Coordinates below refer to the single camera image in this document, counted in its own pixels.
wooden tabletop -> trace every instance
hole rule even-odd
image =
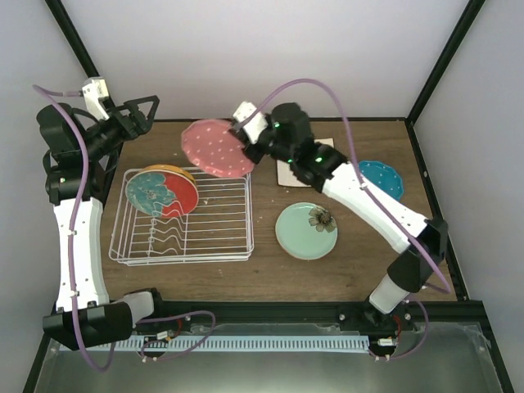
[[[399,172],[405,193],[401,202],[431,217],[426,193],[403,122],[353,122],[359,160],[379,160]],[[274,160],[265,157],[252,173],[255,249],[245,262],[133,266],[111,260],[111,232],[127,169],[154,164],[192,166],[180,148],[180,133],[188,123],[155,123],[153,130],[127,142],[102,216],[102,267],[112,299],[145,287],[156,287],[166,300],[363,300],[386,274],[396,253],[382,237],[350,210],[312,189],[280,187]],[[341,122],[314,122],[316,138],[333,138],[335,148],[348,154]],[[289,256],[275,237],[280,212],[298,201],[318,203],[337,220],[335,248],[320,260]],[[445,262],[440,265],[449,279]],[[430,282],[438,284],[435,275]],[[455,300],[425,290],[422,300]]]

gray floor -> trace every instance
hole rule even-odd
[[[93,353],[103,363],[106,353]],[[107,373],[78,352],[48,356],[38,392],[500,392],[487,343],[475,327],[432,324],[424,347],[385,364],[368,355],[194,353],[143,364],[117,353]]]

white wire dish rack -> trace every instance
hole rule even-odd
[[[195,179],[198,206],[189,215],[167,219],[131,205],[125,188],[140,169],[125,172],[109,247],[112,260],[137,266],[249,259],[254,248],[251,176],[216,178],[198,168],[183,169]]]

green plate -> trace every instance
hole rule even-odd
[[[278,243],[299,260],[317,260],[329,253],[337,242],[335,219],[322,206],[299,202],[288,206],[275,225]]]

dried flower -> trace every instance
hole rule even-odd
[[[309,225],[316,227],[317,232],[322,232],[325,229],[331,233],[337,228],[337,222],[331,213],[321,206],[311,209],[309,215],[311,216],[309,219]]]

